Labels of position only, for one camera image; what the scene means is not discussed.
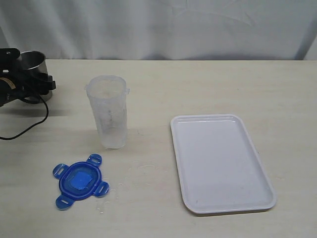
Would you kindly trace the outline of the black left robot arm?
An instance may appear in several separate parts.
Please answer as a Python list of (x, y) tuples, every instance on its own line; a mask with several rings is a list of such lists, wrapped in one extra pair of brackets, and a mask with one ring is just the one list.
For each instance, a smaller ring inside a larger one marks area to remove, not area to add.
[(48, 101), (56, 89), (49, 75), (46, 56), (39, 51), (0, 50), (0, 105), (14, 100), (27, 104)]

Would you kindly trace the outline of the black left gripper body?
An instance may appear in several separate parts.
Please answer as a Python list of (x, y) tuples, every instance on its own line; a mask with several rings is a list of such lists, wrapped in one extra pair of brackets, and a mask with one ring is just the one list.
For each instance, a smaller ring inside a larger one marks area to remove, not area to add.
[(21, 68), (20, 51), (16, 48), (0, 49), (0, 98), (24, 99), (31, 95), (27, 88), (28, 76)]

